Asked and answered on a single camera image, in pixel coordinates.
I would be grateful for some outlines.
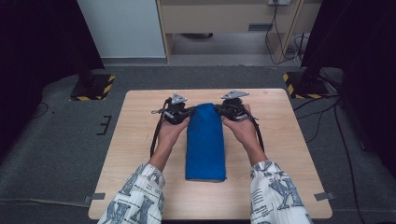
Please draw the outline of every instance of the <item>folded blue towel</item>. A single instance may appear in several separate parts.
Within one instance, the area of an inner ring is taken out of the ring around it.
[[[186,179],[224,181],[225,152],[222,122],[213,104],[195,108],[187,128]]]

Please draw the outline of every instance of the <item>hazard stripe tape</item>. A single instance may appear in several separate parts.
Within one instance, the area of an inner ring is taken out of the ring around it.
[[[97,96],[83,96],[83,95],[81,95],[78,97],[70,98],[70,100],[72,100],[72,101],[104,100],[107,97],[108,93],[110,92],[110,89],[111,89],[111,86],[113,85],[113,81],[114,81],[115,77],[116,76],[110,76],[108,78],[106,87],[103,90],[102,95],[97,95]]]
[[[283,80],[286,83],[291,99],[318,99],[329,96],[328,94],[296,94],[288,74],[283,74]]]
[[[283,74],[283,80],[286,83],[286,87],[288,87],[289,95],[291,98],[296,98],[296,94],[294,94],[294,88],[293,85],[291,85],[289,75],[288,74]]]

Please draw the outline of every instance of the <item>white cabinet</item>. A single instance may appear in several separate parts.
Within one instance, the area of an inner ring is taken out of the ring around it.
[[[155,0],[78,0],[102,58],[165,58]]]

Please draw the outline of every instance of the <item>table top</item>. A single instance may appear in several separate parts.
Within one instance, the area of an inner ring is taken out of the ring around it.
[[[186,107],[202,103],[221,104],[220,96],[230,90],[129,91],[107,152],[89,217],[99,219],[126,179],[149,160],[149,148],[159,119],[152,110],[160,109],[174,92],[186,97]],[[329,218],[332,209],[327,200],[317,201],[314,194],[324,192],[309,154],[289,97],[281,89],[239,89],[257,118],[269,160],[276,161],[293,179],[312,218]],[[227,179],[220,183],[185,179],[187,135],[184,130],[174,146],[163,171],[165,197],[163,219],[249,219],[250,164],[248,155],[233,133],[223,125]]]

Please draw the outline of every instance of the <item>printed shirt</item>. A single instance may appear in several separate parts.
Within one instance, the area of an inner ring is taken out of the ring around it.
[[[290,177],[275,162],[253,165],[250,177],[251,223],[313,223]],[[164,184],[163,174],[155,166],[141,165],[127,179],[98,223],[161,223]]]

